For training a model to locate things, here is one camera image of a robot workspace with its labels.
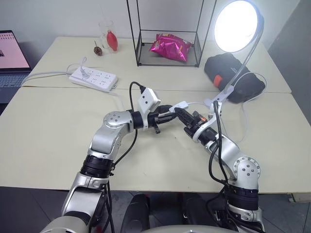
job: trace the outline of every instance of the desk lamp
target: desk lamp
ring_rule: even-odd
[[[217,100],[223,102],[233,92],[232,84],[239,78],[245,65],[252,56],[263,32],[264,19],[258,8],[247,0],[236,0],[229,3],[216,19],[214,36],[217,46],[225,52],[237,52],[244,49],[252,41],[254,44],[234,77],[225,88],[212,100],[205,99],[210,105]]]

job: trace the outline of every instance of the black bag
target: black bag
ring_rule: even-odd
[[[224,53],[209,57],[205,63],[204,71],[214,85],[222,91],[241,66],[241,62],[231,53]],[[249,69],[245,67],[239,77],[247,72]],[[228,99],[233,103],[245,102],[259,95],[265,87],[264,82],[260,81],[255,74],[246,74],[238,81]]]

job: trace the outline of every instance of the lamp head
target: lamp head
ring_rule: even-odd
[[[229,3],[216,19],[214,35],[218,47],[225,52],[242,50],[260,31],[262,19],[257,7],[246,0]]]

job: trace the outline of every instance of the red bottle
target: red bottle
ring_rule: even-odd
[[[116,36],[111,31],[108,31],[108,33],[107,33],[107,43],[112,48],[113,51],[117,51],[118,40],[117,40]]]

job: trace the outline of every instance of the laptop screen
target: laptop screen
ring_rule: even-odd
[[[30,68],[12,31],[0,32],[0,69]]]

